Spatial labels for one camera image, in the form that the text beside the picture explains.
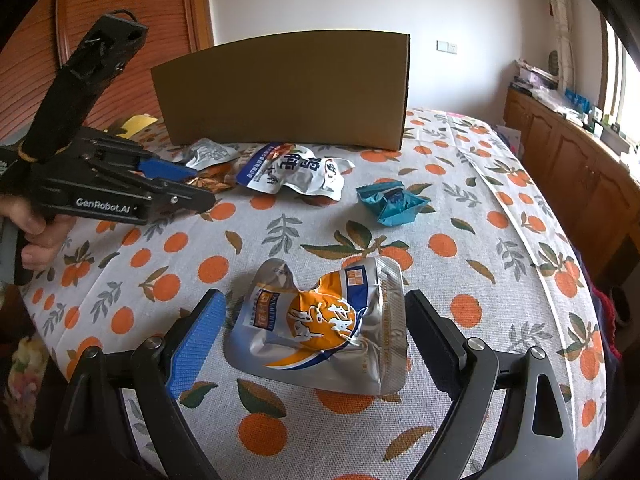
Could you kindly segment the person's left hand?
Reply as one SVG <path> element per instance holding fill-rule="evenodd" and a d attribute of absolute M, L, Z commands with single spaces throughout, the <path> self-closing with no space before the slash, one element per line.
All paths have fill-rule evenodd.
<path fill-rule="evenodd" d="M 1 215 L 25 233 L 22 263 L 26 270 L 35 272 L 50 266 L 76 223 L 76 218 L 67 214 L 57 214 L 53 220 L 46 221 L 20 196 L 2 195 Z"/>

